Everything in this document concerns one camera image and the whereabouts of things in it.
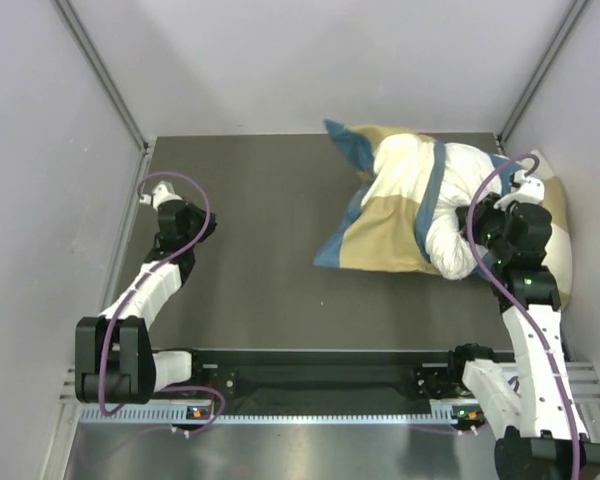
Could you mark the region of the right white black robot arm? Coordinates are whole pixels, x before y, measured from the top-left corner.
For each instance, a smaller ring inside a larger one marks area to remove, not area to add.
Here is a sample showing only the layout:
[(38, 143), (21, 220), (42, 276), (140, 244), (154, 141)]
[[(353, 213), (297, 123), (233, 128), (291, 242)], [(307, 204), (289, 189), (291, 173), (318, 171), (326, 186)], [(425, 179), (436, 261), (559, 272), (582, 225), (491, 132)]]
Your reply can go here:
[(544, 265), (551, 215), (541, 205), (499, 203), (497, 194), (456, 214), (471, 247), (491, 260), (478, 267), (492, 282), (511, 338), (517, 380), (511, 382), (493, 352), (464, 345), (446, 380), (456, 394), (472, 394), (496, 439), (501, 479), (595, 479), (600, 443), (592, 441), (569, 386), (561, 341), (557, 282)]

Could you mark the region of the checkered blue beige white pillowcase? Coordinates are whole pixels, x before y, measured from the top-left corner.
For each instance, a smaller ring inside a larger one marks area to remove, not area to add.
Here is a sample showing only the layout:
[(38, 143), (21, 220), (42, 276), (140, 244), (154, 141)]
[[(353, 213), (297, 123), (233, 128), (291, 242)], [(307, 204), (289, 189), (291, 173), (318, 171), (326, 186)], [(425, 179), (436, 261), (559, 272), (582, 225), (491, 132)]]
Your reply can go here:
[(421, 272), (461, 280), (481, 272), (456, 216), (503, 155), (444, 142), (407, 128), (346, 126), (326, 131), (361, 177), (335, 233), (315, 265), (380, 272)]

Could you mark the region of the white pillow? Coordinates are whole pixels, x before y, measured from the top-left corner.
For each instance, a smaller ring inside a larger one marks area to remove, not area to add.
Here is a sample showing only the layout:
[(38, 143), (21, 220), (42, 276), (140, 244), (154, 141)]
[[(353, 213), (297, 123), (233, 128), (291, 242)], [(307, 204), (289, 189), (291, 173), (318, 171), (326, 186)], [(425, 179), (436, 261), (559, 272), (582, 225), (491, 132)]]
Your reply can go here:
[(455, 208), (467, 206), (494, 169), (483, 151), (415, 134), (385, 138), (374, 158), (365, 209), (373, 213), (377, 268), (437, 272), (460, 280), (477, 262), (461, 237)]

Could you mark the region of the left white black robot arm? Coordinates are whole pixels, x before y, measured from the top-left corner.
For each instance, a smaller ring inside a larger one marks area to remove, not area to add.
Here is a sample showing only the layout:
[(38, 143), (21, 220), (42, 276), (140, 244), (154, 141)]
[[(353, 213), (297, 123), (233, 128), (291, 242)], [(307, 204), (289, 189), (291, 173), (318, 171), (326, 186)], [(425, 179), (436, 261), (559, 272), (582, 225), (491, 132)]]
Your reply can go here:
[(145, 404), (174, 385), (185, 396), (206, 387), (191, 350), (152, 348), (149, 329), (195, 265), (195, 244), (216, 228), (216, 216), (176, 196), (156, 207), (158, 232), (138, 275), (120, 297), (75, 330), (75, 394), (83, 403)]

